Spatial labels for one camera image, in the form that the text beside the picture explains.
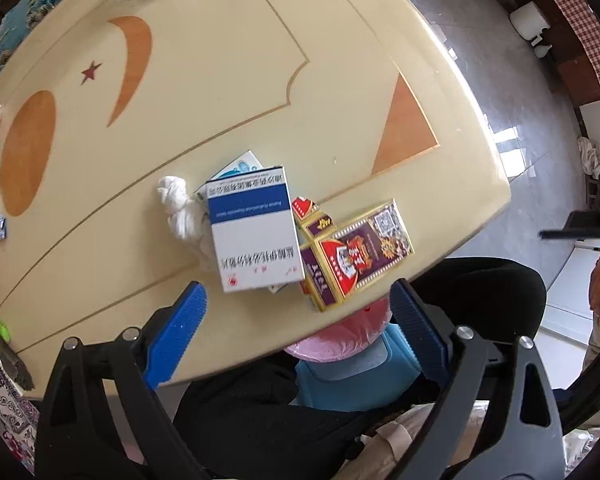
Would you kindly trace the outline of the pink lined trash bin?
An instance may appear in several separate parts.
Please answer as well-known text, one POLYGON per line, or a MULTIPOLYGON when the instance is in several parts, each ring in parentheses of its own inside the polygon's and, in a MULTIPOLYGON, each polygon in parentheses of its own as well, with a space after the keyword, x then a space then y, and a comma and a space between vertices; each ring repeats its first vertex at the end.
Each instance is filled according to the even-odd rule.
POLYGON ((395 401, 422 369, 386 296, 286 348, 298 359, 294 405, 368 411, 395 401))

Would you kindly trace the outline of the white blue medicine box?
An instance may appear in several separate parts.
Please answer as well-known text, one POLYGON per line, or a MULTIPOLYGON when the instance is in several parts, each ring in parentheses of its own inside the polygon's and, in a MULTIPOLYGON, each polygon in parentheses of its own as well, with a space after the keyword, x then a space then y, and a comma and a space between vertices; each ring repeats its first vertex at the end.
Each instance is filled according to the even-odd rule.
POLYGON ((304 279, 282 166, 210 180, 206 192, 224 292, 285 286, 304 279))

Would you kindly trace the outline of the crumpled white tissue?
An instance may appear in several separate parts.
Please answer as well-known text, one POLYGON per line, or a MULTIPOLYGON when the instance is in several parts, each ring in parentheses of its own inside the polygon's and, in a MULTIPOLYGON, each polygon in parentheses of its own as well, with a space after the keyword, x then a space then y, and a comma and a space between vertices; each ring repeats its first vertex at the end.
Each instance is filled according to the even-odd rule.
POLYGON ((157 184, 157 194, 166 215, 168 226, 177 240, 188 247, 200 263, 215 263, 211 224, 206 207, 188 194, 186 181, 166 176, 157 184))

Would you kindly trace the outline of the purple red cigarette box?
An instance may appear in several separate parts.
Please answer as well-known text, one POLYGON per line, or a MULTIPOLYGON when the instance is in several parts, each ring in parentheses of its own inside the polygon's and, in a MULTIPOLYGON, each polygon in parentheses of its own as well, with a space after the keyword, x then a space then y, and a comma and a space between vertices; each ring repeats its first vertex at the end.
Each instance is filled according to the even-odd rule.
POLYGON ((302 292, 321 311, 369 288, 414 252, 394 200, 300 242, 302 292))

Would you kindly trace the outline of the grey crumpled cloth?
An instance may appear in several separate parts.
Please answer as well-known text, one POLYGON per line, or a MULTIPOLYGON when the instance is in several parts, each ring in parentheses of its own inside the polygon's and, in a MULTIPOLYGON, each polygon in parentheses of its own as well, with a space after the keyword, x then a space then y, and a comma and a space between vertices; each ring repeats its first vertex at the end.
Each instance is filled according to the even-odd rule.
POLYGON ((32 391, 34 382, 26 364, 20 356, 9 347, 0 334, 0 358, 6 374, 24 391, 32 391))

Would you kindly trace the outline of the small purple cigarette pack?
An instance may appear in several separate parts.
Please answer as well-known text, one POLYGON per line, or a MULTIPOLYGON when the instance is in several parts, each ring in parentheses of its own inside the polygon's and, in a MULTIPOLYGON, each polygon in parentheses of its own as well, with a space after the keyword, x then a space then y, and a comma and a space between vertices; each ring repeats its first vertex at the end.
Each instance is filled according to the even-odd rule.
POLYGON ((291 209, 299 234, 305 242, 335 229, 332 217, 325 214, 313 200, 298 196, 292 201, 291 209))

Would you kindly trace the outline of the light blue flat packet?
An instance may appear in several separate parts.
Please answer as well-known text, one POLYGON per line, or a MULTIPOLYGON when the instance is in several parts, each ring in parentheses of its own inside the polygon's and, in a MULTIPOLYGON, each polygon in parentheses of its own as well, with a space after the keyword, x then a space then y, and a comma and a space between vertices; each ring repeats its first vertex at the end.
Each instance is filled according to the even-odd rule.
POLYGON ((232 160, 228 165, 209 178, 209 181, 219 180, 236 174, 248 174, 263 168, 260 160, 252 151, 246 151, 232 160))

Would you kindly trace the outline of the green bottle cap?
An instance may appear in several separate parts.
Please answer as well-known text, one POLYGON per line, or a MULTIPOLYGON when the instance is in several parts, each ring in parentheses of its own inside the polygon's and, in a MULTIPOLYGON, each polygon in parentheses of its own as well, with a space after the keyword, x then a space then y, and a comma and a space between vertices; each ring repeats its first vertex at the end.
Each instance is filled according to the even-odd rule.
POLYGON ((5 342, 9 342, 12 337, 10 336, 9 329, 4 322, 0 320, 0 336, 5 342))

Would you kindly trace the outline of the patterned bench cover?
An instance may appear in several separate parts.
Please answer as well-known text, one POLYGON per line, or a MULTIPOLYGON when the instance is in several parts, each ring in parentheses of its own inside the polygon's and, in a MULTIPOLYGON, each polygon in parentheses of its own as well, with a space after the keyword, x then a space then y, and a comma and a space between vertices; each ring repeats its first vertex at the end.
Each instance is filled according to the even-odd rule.
POLYGON ((38 410, 20 396, 0 364, 0 439, 31 478, 37 429, 38 410))

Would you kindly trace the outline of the white electric kettle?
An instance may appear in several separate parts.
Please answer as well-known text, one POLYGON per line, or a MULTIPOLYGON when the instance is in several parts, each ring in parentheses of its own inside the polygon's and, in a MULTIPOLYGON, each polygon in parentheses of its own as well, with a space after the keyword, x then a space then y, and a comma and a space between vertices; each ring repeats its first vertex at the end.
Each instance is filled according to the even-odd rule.
POLYGON ((550 29, 550 23, 540 8, 529 2, 509 14, 509 21, 517 34, 526 40, 537 58, 545 58, 552 46, 543 44, 543 32, 550 29))

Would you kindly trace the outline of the cream coffee table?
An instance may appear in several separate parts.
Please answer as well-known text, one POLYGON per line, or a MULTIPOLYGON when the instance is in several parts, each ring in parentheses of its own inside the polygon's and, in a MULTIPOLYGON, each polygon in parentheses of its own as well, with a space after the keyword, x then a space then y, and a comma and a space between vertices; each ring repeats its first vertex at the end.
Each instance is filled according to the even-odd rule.
POLYGON ((191 281, 208 311, 174 373, 208 376, 329 326, 509 202, 478 103, 408 0, 64 0, 0 73, 0 321, 42 396, 62 343, 114 339, 191 281), (414 252, 327 311, 223 292, 156 187, 251 152, 338 222, 394 200, 414 252))

